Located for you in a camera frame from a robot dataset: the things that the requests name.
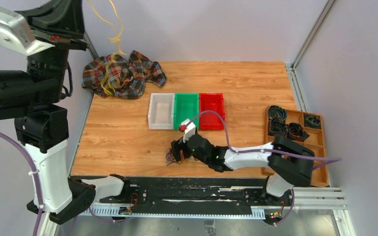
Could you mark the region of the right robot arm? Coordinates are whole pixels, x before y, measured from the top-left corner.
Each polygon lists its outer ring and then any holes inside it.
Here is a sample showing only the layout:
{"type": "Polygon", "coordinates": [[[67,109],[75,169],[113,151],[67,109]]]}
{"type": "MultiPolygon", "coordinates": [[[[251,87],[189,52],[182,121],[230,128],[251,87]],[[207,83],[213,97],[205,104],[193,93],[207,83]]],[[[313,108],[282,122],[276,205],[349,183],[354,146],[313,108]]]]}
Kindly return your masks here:
{"type": "Polygon", "coordinates": [[[293,187],[309,187],[315,161],[312,150],[283,136],[255,147],[224,147],[196,133],[187,140],[172,141],[170,153],[175,162],[193,157],[220,173],[253,167],[272,169],[274,174],[261,192],[268,205],[276,204],[293,187]]]}

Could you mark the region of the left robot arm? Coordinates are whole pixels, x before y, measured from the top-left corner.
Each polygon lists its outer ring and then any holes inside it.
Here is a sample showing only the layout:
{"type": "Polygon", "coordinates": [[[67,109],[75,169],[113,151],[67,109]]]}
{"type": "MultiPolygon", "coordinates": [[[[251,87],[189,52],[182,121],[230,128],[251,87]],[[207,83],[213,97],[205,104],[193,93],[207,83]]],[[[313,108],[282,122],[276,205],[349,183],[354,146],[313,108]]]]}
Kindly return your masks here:
{"type": "Polygon", "coordinates": [[[59,225],[111,197],[126,203],[130,182],[111,174],[97,179],[70,178],[66,148],[67,109],[58,103],[72,95],[64,85],[71,77],[68,54],[86,50],[79,0],[51,0],[42,6],[12,11],[0,7],[0,46],[27,57],[27,69],[0,70],[0,120],[14,120],[16,140],[8,139],[27,160],[34,199],[27,209],[50,215],[59,225]]]}

